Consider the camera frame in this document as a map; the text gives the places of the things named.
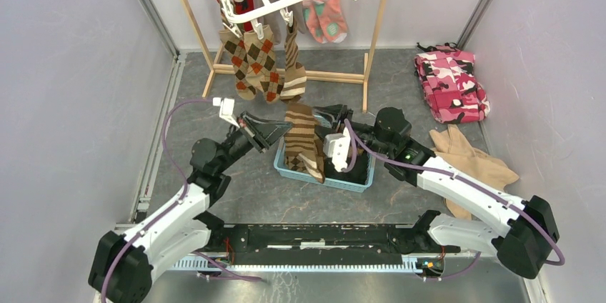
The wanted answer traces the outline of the brown striped sock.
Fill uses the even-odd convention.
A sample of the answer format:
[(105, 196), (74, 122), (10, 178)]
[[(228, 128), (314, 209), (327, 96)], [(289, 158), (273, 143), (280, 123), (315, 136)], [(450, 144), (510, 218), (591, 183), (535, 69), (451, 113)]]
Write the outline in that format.
[(319, 124), (313, 114), (313, 108), (305, 104), (289, 103), (284, 120), (293, 127), (284, 135), (284, 156), (302, 154), (307, 163), (307, 174), (323, 184), (324, 153), (319, 138), (315, 135), (315, 127)]
[(293, 19), (292, 25), (287, 26), (287, 35), (284, 42), (284, 86), (280, 95), (282, 101), (299, 100), (307, 87), (307, 73), (304, 66), (299, 62), (297, 34), (298, 23), (296, 19)]

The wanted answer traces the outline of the beige argyle sock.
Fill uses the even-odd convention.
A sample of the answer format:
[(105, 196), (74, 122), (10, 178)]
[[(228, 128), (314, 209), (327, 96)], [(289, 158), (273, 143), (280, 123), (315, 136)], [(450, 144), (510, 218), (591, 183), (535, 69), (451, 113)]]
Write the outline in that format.
[(262, 38), (259, 38), (254, 31), (246, 32), (244, 47), (252, 76), (259, 79), (265, 101), (273, 104), (280, 100), (284, 80), (277, 71), (274, 33), (269, 25), (263, 25), (262, 31)]
[(229, 30), (220, 31), (219, 38), (232, 63), (237, 94), (244, 100), (253, 100), (257, 90), (247, 79), (249, 63), (247, 61), (244, 40)]

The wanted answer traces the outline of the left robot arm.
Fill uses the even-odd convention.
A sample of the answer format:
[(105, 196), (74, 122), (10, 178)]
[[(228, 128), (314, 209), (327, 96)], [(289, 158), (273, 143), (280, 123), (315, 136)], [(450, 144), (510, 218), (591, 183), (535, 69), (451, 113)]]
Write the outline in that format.
[(152, 215), (122, 233), (113, 230), (97, 244), (88, 284), (102, 302), (142, 302), (153, 283), (175, 262), (204, 247), (216, 251), (224, 231), (199, 220), (199, 215), (224, 195), (230, 176), (225, 171), (255, 149), (271, 149), (292, 123), (234, 114), (234, 100), (210, 101), (229, 124), (222, 142), (201, 138), (192, 145), (192, 172), (183, 175), (181, 189)]

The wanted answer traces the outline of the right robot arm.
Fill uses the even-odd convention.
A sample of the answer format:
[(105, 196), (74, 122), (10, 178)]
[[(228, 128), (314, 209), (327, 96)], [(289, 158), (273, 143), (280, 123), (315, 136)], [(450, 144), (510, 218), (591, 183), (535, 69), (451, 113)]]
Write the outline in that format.
[(496, 257), (512, 273), (534, 279), (544, 265), (561, 267), (565, 256), (557, 243), (560, 233), (550, 204), (501, 192), (455, 168), (412, 138), (412, 125), (401, 109), (381, 109), (372, 125), (352, 120), (343, 104), (316, 106), (313, 114), (327, 123), (316, 132), (337, 171), (353, 163), (347, 156), (362, 148), (384, 163), (397, 180), (452, 201), (473, 220), (434, 213), (412, 235), (416, 248), (430, 252), (438, 245), (469, 249)]

